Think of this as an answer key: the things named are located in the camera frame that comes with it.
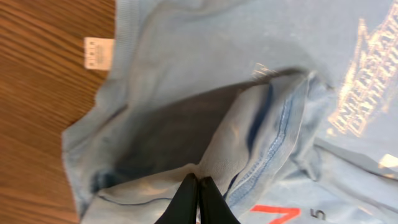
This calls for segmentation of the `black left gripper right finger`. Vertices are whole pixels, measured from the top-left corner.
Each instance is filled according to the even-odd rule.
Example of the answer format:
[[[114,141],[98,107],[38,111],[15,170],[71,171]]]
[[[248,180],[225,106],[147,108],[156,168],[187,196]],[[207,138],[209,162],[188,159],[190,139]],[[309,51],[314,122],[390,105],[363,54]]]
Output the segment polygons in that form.
[[[240,224],[211,177],[200,181],[199,206],[201,224]]]

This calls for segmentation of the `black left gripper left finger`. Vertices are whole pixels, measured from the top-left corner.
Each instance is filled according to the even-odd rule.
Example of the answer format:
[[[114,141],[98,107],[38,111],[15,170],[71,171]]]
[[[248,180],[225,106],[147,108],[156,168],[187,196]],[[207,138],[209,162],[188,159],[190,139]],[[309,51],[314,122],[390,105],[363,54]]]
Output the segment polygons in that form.
[[[187,174],[165,212],[155,224],[196,224],[198,179]]]

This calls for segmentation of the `light blue t-shirt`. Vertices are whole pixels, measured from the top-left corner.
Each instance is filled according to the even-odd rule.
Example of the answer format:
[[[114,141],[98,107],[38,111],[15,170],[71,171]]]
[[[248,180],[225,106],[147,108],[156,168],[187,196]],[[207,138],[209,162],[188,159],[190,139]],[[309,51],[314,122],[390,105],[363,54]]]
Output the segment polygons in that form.
[[[189,173],[241,223],[396,223],[397,2],[117,1],[62,144],[80,223],[154,223]]]

